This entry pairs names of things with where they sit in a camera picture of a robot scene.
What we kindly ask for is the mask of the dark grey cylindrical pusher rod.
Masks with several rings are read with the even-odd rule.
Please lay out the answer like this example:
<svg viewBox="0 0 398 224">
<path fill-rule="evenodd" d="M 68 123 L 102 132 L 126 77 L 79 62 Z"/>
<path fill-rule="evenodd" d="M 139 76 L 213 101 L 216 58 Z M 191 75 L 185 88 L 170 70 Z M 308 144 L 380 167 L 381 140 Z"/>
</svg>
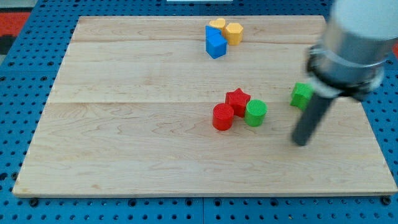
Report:
<svg viewBox="0 0 398 224">
<path fill-rule="evenodd" d="M 317 93 L 312 95 L 306 109 L 292 132 L 292 140 L 294 143 L 299 146 L 307 145 L 333 101 L 334 98 L 325 98 Z"/>
</svg>

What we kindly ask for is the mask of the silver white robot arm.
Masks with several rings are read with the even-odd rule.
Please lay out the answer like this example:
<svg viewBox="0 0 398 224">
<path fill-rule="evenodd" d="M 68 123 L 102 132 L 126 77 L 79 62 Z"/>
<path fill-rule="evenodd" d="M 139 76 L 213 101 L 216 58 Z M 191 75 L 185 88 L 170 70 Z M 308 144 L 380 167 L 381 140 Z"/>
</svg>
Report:
<svg viewBox="0 0 398 224">
<path fill-rule="evenodd" d="M 308 50 L 313 95 L 292 132 L 296 144 L 308 143 L 335 99 L 361 101 L 380 85 L 383 64 L 397 43 L 396 19 L 396 0 L 333 3 L 323 34 Z"/>
</svg>

